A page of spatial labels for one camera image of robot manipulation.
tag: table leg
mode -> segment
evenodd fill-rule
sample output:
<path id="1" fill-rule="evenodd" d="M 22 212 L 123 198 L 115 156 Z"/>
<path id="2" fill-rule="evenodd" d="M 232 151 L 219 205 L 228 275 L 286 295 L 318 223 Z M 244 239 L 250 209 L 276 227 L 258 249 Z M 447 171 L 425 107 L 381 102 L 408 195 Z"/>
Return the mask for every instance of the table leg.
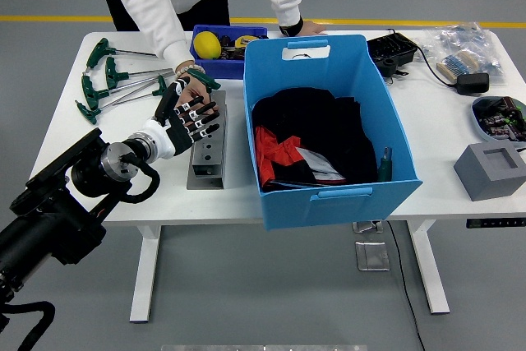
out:
<path id="1" fill-rule="evenodd" d="M 130 322 L 142 323 L 148 322 L 150 315 L 161 226 L 138 226 L 137 228 L 142 234 L 142 247 L 131 303 Z"/>
<path id="2" fill-rule="evenodd" d="M 431 314 L 450 312 L 445 298 L 444 287 L 436 267 L 433 250 L 429 243 L 427 230 L 435 223 L 434 219 L 411 219 L 407 221 L 409 233 L 413 240 L 414 251 L 417 256 L 420 274 L 426 290 L 427 302 Z"/>

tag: gray 3d-printed block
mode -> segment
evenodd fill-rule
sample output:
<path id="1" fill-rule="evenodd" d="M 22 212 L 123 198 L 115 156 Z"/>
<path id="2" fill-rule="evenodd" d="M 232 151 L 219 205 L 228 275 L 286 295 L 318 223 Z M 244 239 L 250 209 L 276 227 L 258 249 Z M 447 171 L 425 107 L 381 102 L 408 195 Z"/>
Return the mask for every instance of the gray 3d-printed block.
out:
<path id="1" fill-rule="evenodd" d="M 472 201 L 509 196 L 526 181 L 526 164 L 509 140 L 468 145 L 454 170 Z"/>

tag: black cable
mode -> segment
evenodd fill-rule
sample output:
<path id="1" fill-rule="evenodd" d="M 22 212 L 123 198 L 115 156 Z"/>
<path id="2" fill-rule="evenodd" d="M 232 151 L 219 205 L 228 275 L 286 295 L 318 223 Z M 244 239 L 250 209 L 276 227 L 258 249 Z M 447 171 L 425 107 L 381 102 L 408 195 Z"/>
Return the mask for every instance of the black cable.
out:
<path id="1" fill-rule="evenodd" d="M 144 192 L 138 195 L 125 195 L 121 198 L 121 201 L 123 201 L 124 203 L 136 204 L 141 203 L 146 199 L 152 197 L 152 195 L 155 193 L 155 191 L 157 191 L 157 188 L 159 188 L 159 185 L 161 183 L 161 177 L 159 176 L 159 173 L 157 173 L 153 168 L 151 168 L 144 160 L 137 158 L 133 153 L 123 155 L 121 157 L 121 161 L 125 164 L 135 165 L 142 171 L 142 173 L 151 178 L 150 185 L 146 188 Z"/>
<path id="2" fill-rule="evenodd" d="M 392 29 L 392 28 L 390 28 L 390 29 L 388 29 L 388 30 L 392 30 L 393 33 L 396 33 L 395 30 Z M 444 80 L 442 80 L 442 79 L 441 79 L 441 78 L 440 78 L 440 77 L 439 77 L 439 76 L 433 71 L 431 65 L 430 65 L 429 62 L 427 61 L 426 55 L 424 54 L 424 52 L 422 51 L 422 49 L 421 49 L 416 43 L 414 43 L 413 41 L 409 41 L 409 40 L 403 40 L 403 39 L 401 39 L 401 38 L 398 37 L 398 36 L 396 36 L 396 39 L 397 39 L 398 41 L 403 42 L 403 43 L 408 43 L 408 44 L 414 45 L 414 46 L 418 49 L 418 51 L 420 51 L 420 53 L 422 54 L 422 58 L 423 58 L 424 62 L 427 64 L 427 67 L 429 67 L 429 71 L 433 74 L 433 76 L 435 76 L 436 79 L 437 79 L 438 81 L 440 81 L 442 84 L 444 84 L 444 85 L 446 85 L 446 86 L 449 86 L 450 88 L 456 88 L 456 85 L 455 85 L 455 84 L 450 84 L 450 83 L 448 83 L 448 82 L 445 82 Z"/>
<path id="3" fill-rule="evenodd" d="M 395 231 L 393 230 L 393 226 L 391 225 L 391 222 L 390 221 L 386 221 L 386 222 L 387 222 L 387 224 L 389 225 L 389 227 L 391 229 L 391 234 L 393 235 L 393 240 L 394 240 L 394 244 L 396 246 L 396 251 L 398 252 L 398 263 L 400 265 L 400 273 L 402 274 L 402 283 L 404 285 L 405 298 L 408 300 L 409 308 L 411 309 L 411 315 L 413 316 L 414 327 L 417 330 L 418 341 L 420 342 L 420 345 L 422 346 L 422 350 L 426 351 L 426 347 L 424 346 L 424 343 L 422 341 L 422 337 L 420 336 L 420 330 L 418 329 L 417 316 L 414 313 L 413 305 L 411 303 L 411 299 L 409 299 L 408 287 L 407 287 L 407 285 L 405 283 L 404 268 L 402 267 L 402 256 L 400 255 L 400 248 L 398 246 L 398 241 L 396 240 Z"/>
<path id="4" fill-rule="evenodd" d="M 25 337 L 18 351 L 30 351 L 40 337 L 49 328 L 55 317 L 55 306 L 50 302 L 36 302 L 21 305 L 4 304 L 0 312 L 5 314 L 23 314 L 27 312 L 42 312 L 42 318 Z"/>

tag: robotic arm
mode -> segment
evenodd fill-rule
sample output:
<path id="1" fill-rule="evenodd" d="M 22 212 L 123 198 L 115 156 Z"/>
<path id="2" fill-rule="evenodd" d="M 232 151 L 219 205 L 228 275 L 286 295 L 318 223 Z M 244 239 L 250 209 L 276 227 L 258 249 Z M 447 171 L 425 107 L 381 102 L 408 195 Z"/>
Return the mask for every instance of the robotic arm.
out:
<path id="1" fill-rule="evenodd" d="M 82 137 L 27 182 L 26 190 L 12 202 L 10 209 L 17 218 L 0 233 L 0 332 L 9 322 L 4 313 L 44 312 L 19 349 L 31 349 L 54 316 L 50 303 L 7 304 L 31 274 L 50 256 L 64 265 L 78 263 L 100 245 L 106 233 L 102 222 L 119 202 L 140 203 L 155 193 L 160 177 L 149 164 L 181 154 L 219 128 L 217 124 L 206 126 L 219 116 L 217 112 L 199 119 L 214 102 L 191 110 L 203 100 L 197 97 L 174 108 L 189 82 L 183 77 L 171 84 L 154 117 L 125 141 L 106 143 L 98 128 Z M 66 188 L 69 168 L 80 193 L 105 195 L 90 211 Z M 151 178 L 150 185 L 139 195 L 128 195 L 130 180 L 139 170 Z"/>

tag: blue storage box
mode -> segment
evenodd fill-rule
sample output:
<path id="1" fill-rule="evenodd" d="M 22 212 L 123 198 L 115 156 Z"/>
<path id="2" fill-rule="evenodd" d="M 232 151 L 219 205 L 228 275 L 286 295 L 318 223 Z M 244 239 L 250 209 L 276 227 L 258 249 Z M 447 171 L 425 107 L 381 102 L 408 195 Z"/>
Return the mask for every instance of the blue storage box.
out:
<path id="1" fill-rule="evenodd" d="M 293 51 L 300 56 L 289 58 L 285 54 Z M 324 51 L 328 53 L 321 57 L 304 55 Z M 385 147 L 392 148 L 390 182 L 274 192 L 263 192 L 259 186 L 266 229 L 382 220 L 422 184 L 390 93 L 369 57 L 363 36 L 252 41 L 245 52 L 243 78 L 248 141 L 256 179 L 251 111 L 260 99 L 288 88 L 315 87 L 329 90 L 336 98 L 354 97 L 361 105 L 363 130 L 374 146 L 378 165 Z"/>
<path id="2" fill-rule="evenodd" d="M 215 33 L 218 38 L 227 35 L 231 40 L 235 40 L 244 35 L 266 36 L 267 29 L 259 26 L 221 26 L 221 25 L 196 25 L 194 26 L 191 39 L 190 53 L 196 59 L 196 64 L 203 66 L 206 74 L 213 78 L 224 78 L 227 80 L 242 80 L 245 67 L 244 61 L 223 60 L 223 59 L 201 59 L 194 49 L 194 40 L 198 33 L 209 31 Z"/>

